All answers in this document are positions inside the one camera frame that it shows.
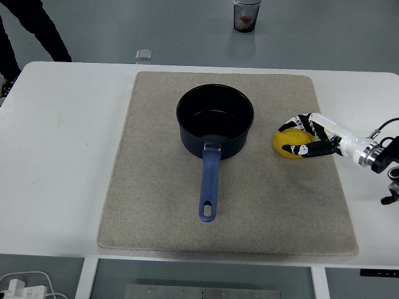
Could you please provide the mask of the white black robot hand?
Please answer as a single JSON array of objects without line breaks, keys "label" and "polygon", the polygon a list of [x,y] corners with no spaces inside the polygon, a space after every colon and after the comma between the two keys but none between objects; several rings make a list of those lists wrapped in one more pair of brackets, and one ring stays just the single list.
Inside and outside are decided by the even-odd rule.
[{"label": "white black robot hand", "polygon": [[378,150],[371,138],[361,138],[347,127],[320,113],[300,114],[285,122],[279,131],[298,129],[311,134],[315,141],[294,145],[285,142],[282,149],[301,158],[313,158],[330,154],[348,156],[354,163],[366,166]]}]

